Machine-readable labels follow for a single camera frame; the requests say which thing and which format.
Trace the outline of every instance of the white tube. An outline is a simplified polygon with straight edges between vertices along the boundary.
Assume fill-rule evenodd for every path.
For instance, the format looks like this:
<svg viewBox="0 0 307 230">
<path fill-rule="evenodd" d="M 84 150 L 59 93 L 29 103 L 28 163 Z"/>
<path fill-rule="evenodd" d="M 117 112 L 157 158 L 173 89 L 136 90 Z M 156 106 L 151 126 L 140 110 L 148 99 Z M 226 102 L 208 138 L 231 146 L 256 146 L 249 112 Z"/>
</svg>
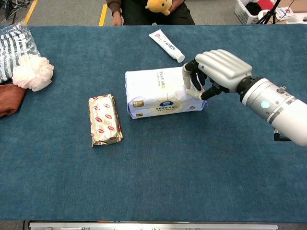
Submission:
<svg viewBox="0 0 307 230">
<path fill-rule="evenodd" d="M 162 49 L 164 49 L 169 56 L 177 60 L 178 63 L 183 62 L 185 57 L 182 52 L 176 46 L 174 46 L 173 43 L 171 43 L 171 41 L 161 30 L 149 34 L 149 37 L 152 38 Z"/>
</svg>

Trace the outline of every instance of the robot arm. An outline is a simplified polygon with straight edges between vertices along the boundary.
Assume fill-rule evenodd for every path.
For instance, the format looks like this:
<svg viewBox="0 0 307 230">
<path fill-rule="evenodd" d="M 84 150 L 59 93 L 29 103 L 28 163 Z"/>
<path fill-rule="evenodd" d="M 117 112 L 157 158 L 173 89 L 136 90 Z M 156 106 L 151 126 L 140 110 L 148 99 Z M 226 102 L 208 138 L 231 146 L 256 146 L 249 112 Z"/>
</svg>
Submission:
<svg viewBox="0 0 307 230">
<path fill-rule="evenodd" d="M 298 145 L 307 147 L 307 104 L 266 78 L 253 78 L 252 66 L 233 54 L 212 50 L 183 66 L 187 93 L 207 100 L 221 92 L 236 92 L 240 101 Z M 206 78 L 212 87 L 204 90 Z M 197 89 L 191 89 L 191 82 Z"/>
</svg>

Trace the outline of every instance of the plastic bag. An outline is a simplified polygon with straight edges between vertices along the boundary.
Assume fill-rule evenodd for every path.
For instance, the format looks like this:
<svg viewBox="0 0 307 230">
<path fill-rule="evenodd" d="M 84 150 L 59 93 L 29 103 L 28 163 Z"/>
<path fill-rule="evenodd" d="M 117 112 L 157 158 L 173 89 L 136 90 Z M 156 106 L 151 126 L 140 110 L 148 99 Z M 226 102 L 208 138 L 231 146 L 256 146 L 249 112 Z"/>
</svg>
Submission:
<svg viewBox="0 0 307 230">
<path fill-rule="evenodd" d="M 23 21 L 0 29 L 0 83 L 12 78 L 13 68 L 23 54 L 40 56 L 34 39 Z"/>
</svg>

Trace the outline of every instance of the yellow plush toy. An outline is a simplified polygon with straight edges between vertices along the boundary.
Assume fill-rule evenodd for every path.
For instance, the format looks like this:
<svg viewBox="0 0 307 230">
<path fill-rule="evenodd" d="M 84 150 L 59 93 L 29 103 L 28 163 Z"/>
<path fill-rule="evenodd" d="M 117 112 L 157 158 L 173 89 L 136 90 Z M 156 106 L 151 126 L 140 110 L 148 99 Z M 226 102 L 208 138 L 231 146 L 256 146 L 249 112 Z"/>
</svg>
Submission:
<svg viewBox="0 0 307 230">
<path fill-rule="evenodd" d="M 170 14 L 169 9 L 172 6 L 172 0 L 148 0 L 146 9 L 154 13 L 162 13 L 166 16 Z"/>
</svg>

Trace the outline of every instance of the gold foil package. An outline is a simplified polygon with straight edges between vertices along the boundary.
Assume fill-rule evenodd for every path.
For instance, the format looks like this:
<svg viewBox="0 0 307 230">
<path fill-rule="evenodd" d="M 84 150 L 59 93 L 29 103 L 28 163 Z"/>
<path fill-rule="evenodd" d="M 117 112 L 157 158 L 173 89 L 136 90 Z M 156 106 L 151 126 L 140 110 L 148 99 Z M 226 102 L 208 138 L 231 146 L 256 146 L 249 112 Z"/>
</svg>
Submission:
<svg viewBox="0 0 307 230">
<path fill-rule="evenodd" d="M 114 98 L 111 94 L 90 98 L 88 108 L 92 147 L 114 144 L 123 139 Z"/>
</svg>

